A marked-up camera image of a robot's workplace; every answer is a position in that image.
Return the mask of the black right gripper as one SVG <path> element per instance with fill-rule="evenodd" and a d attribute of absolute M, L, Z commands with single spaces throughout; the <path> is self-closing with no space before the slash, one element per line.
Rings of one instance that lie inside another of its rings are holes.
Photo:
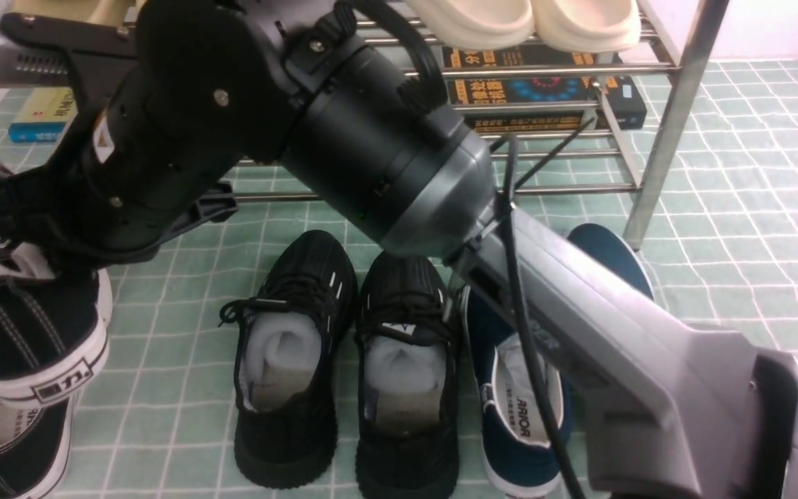
<path fill-rule="evenodd" d="M 136 35 L 38 14 L 3 14 L 0 38 L 54 59 L 77 113 L 44 165 L 0 180 L 0 237 L 77 268 L 153 259 L 159 247 L 238 211 L 218 150 L 137 62 Z"/>

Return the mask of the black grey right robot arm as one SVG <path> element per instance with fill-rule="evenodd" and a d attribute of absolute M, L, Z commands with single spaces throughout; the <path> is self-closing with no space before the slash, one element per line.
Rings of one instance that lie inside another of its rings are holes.
<path fill-rule="evenodd" d="M 149 1 L 133 30 L 6 13 L 56 53 L 77 116 L 0 181 L 0 236 L 73 268 L 150 260 L 235 209 L 222 177 L 278 162 L 381 249 L 438 258 L 586 402 L 614 498 L 798 498 L 798 361 L 688 325 L 512 206 L 427 42 L 383 1 Z"/>

